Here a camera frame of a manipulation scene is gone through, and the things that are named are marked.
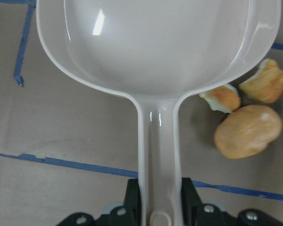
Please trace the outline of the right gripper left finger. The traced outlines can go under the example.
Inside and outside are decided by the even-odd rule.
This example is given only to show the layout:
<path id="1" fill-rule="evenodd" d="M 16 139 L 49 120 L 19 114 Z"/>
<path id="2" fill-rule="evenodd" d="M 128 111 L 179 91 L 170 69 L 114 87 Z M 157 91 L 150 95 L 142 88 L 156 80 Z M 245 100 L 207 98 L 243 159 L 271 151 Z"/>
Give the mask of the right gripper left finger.
<path id="1" fill-rule="evenodd" d="M 137 179 L 127 182 L 125 199 L 122 205 L 113 207 L 108 213 L 103 213 L 98 219 L 84 212 L 69 215 L 59 226 L 140 226 L 141 196 Z"/>

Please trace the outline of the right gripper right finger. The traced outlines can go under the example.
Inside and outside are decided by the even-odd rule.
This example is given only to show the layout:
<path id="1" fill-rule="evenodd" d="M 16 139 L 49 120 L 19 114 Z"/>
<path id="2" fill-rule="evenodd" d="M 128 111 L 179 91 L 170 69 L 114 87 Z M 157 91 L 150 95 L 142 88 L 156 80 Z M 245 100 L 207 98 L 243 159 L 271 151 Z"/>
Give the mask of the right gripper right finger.
<path id="1" fill-rule="evenodd" d="M 186 226 L 283 226 L 283 222 L 257 209 L 245 209 L 237 217 L 215 204 L 202 202 L 196 187 L 214 188 L 222 192 L 283 201 L 283 194 L 263 192 L 233 186 L 210 185 L 182 178 L 181 198 Z"/>

